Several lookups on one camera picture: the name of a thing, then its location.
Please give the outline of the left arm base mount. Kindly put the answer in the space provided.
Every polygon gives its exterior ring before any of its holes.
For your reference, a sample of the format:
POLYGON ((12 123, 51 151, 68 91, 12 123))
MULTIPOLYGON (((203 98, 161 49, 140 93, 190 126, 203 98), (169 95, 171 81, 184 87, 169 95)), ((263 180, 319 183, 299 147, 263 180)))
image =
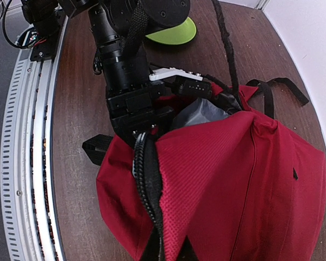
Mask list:
POLYGON ((54 59, 65 14, 58 8, 58 1, 22 1, 26 21, 33 25, 37 36, 30 56, 31 61, 54 59))

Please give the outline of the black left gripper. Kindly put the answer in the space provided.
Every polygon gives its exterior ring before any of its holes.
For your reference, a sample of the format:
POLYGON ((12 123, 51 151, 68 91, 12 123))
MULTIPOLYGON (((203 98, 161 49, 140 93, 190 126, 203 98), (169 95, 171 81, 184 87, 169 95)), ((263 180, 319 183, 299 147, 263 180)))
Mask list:
POLYGON ((166 95, 163 81, 133 85, 120 90, 106 87, 106 104, 115 134, 134 147, 137 136, 155 126, 166 130, 174 117, 170 106, 160 107, 156 101, 166 95))

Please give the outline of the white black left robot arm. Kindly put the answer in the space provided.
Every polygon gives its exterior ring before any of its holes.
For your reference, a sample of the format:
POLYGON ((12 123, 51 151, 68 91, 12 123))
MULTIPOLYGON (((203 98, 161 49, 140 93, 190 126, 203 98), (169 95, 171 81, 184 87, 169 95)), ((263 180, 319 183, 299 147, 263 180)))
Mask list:
POLYGON ((96 43, 96 70, 106 81, 106 104, 115 134, 134 146, 139 133, 172 119, 173 109, 154 108, 166 87, 149 78, 142 42, 146 35, 182 24, 189 1, 23 1, 22 12, 39 37, 58 31, 55 9, 73 18, 87 11, 96 43))

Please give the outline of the red student backpack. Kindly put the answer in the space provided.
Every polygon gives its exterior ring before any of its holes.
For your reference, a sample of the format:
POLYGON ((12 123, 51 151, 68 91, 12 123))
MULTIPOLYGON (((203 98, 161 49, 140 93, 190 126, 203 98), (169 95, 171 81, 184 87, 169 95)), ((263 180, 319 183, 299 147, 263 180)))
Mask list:
MULTIPOLYGON (((99 165, 104 222, 134 260, 310 260, 326 202, 326 160, 274 118, 272 86, 239 87, 243 109, 224 120, 83 143, 99 165)), ((195 100, 168 96, 181 112, 195 100)))

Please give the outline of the grey pencil pouch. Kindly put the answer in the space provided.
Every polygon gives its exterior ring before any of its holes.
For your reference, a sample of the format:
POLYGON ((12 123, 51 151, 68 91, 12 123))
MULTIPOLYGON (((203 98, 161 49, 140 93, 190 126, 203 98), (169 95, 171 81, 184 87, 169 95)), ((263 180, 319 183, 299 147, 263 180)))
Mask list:
POLYGON ((197 98, 173 119, 170 130, 224 120, 230 115, 210 101, 197 98))

